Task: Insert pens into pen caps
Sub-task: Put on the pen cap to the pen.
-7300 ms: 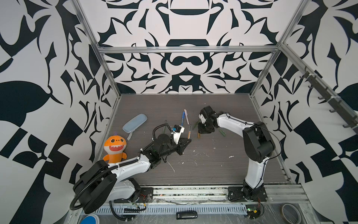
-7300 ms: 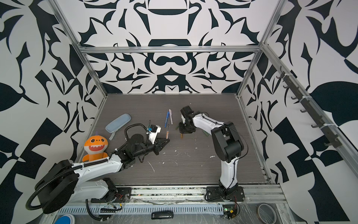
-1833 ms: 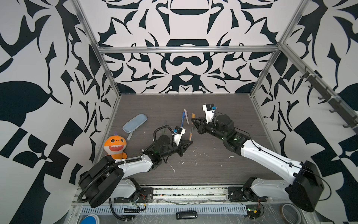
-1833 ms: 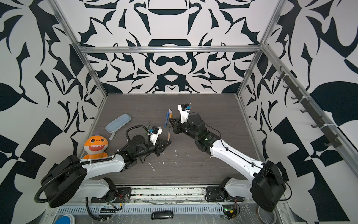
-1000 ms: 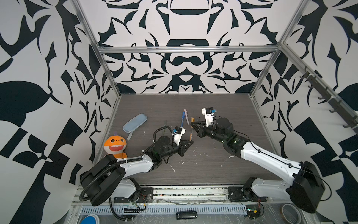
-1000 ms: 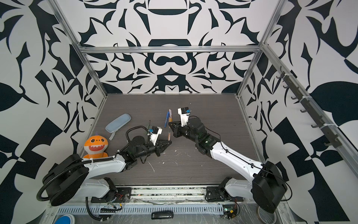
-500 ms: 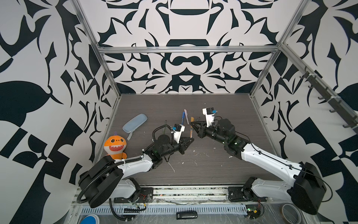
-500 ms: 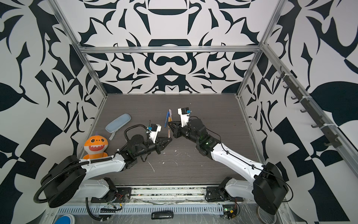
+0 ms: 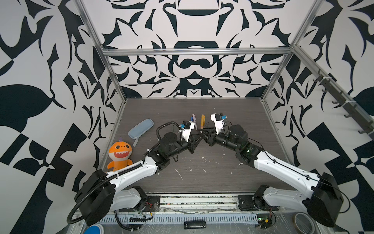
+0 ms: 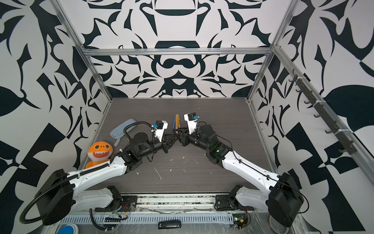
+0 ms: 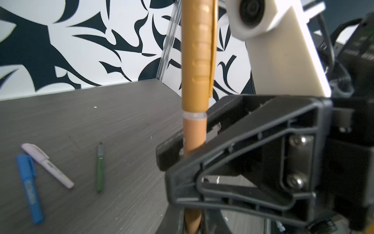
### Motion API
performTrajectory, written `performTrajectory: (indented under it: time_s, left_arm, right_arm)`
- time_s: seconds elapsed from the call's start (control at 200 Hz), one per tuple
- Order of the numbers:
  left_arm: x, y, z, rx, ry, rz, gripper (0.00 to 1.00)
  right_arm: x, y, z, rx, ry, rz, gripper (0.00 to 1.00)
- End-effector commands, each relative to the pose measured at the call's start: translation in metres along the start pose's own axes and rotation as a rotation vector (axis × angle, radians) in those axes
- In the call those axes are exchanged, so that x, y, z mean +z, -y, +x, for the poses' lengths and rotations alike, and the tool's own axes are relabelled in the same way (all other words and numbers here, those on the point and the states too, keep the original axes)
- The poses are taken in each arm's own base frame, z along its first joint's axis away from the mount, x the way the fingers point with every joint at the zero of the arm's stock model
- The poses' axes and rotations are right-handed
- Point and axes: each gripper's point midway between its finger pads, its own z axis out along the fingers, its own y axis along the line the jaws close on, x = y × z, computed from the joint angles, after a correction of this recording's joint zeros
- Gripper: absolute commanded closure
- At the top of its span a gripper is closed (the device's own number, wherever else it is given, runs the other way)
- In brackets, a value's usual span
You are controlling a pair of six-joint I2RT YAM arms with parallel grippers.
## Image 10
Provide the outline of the blue pen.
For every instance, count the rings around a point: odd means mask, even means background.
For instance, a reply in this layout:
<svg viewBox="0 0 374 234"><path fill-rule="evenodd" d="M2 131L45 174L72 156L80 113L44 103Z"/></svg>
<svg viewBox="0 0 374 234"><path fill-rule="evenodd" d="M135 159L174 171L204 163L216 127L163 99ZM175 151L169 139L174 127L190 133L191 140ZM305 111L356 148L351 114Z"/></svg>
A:
<svg viewBox="0 0 374 234"><path fill-rule="evenodd" d="M172 126L172 129L176 129L177 128L177 118L176 116L174 117L174 121L173 121L173 126Z"/></svg>

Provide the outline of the brown pen cap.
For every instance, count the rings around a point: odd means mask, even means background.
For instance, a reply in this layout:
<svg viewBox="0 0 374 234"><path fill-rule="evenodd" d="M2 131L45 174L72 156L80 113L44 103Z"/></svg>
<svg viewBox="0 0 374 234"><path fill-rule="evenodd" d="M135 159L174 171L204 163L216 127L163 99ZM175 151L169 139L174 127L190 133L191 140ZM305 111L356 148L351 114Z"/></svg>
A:
<svg viewBox="0 0 374 234"><path fill-rule="evenodd" d="M175 123L178 125L178 119L179 119L179 115L178 114L176 114L176 116L175 116Z"/></svg>

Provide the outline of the orange brown pen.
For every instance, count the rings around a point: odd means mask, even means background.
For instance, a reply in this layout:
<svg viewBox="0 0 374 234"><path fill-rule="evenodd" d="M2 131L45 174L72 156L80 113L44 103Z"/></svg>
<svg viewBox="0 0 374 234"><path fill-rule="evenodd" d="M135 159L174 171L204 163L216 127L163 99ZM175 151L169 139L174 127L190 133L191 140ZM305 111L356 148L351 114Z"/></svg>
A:
<svg viewBox="0 0 374 234"><path fill-rule="evenodd" d="M175 115L174 124L173 124L173 132L177 134L177 130L180 128L180 116L179 114Z"/></svg>

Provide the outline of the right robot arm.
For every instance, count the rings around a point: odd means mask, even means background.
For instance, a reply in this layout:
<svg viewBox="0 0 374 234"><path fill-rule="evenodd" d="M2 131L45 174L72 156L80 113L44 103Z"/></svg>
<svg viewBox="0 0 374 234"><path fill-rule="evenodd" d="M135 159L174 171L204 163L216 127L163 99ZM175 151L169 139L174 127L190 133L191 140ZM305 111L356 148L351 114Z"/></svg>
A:
<svg viewBox="0 0 374 234"><path fill-rule="evenodd" d="M225 138L217 135L211 125L202 125L196 132L179 128L173 133L183 146L191 144L204 150L210 162L239 175L259 189L259 192L252 193L244 186L235 187L231 194L239 208L267 210L279 224L285 227L293 225L304 197L290 174L279 175L246 160L235 152L231 143L224 144Z"/></svg>

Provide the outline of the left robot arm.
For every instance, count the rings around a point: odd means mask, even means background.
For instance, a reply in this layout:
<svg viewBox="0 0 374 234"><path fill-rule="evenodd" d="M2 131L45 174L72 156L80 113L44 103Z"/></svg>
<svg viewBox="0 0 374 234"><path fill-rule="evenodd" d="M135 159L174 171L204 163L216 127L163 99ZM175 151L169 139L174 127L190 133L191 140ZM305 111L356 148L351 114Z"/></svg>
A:
<svg viewBox="0 0 374 234"><path fill-rule="evenodd" d="M159 151L168 153L180 138L175 131L166 133L167 128L166 121L157 121L155 124L146 121L133 122L122 128L122 136L129 142L118 153L102 157L108 146L91 147L90 155L97 165L68 173L62 169L53 172L22 211L20 223L41 221L43 225L52 225L77 211L93 208L110 211L119 209L122 195L115 186L101 190L91 188L136 170L142 164L143 158L152 161Z"/></svg>

